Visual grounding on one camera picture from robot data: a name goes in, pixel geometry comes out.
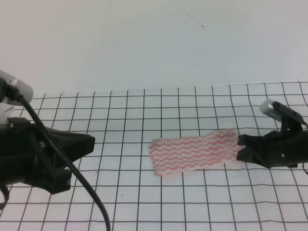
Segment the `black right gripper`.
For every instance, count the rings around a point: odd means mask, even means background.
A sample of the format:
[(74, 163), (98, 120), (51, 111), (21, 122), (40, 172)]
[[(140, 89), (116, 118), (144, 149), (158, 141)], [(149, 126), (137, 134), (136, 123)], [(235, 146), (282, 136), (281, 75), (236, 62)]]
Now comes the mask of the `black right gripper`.
[(269, 147), (268, 163), (258, 152), (249, 146), (266, 146), (270, 140), (265, 136), (239, 135), (237, 144), (245, 146), (238, 151), (236, 159), (263, 166), (272, 167), (295, 167), (298, 164), (308, 162), (308, 131), (304, 130), (292, 134), (286, 138), (272, 142)]

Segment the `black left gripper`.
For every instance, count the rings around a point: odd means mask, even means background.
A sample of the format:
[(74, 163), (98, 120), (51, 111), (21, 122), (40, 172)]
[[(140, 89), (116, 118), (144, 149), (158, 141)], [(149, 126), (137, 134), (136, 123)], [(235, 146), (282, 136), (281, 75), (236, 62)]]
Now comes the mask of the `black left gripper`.
[[(75, 162), (94, 150), (95, 138), (88, 134), (48, 129), (51, 137)], [(68, 191), (71, 171), (59, 169), (48, 158), (47, 142), (36, 125), (25, 118), (10, 117), (0, 126), (0, 183), (31, 182), (50, 194)]]

